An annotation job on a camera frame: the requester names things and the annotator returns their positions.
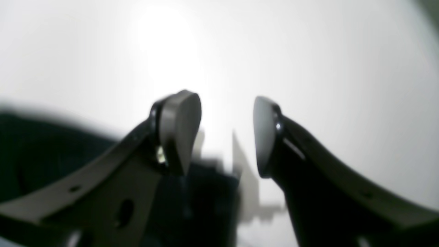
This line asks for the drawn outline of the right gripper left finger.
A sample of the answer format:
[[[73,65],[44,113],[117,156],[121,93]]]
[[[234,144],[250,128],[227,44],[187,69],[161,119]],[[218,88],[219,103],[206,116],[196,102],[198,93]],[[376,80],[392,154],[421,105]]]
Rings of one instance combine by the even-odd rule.
[[[96,160],[1,203],[1,237],[22,247],[138,247],[163,176],[188,173],[199,95],[156,101],[149,117]]]

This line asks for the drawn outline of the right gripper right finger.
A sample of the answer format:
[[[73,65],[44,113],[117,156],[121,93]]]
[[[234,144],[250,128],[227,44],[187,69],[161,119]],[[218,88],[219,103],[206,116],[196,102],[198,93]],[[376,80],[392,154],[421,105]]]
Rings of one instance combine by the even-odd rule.
[[[343,164],[273,100],[255,98],[253,126],[259,175],[283,191],[300,247],[438,246],[438,211]]]

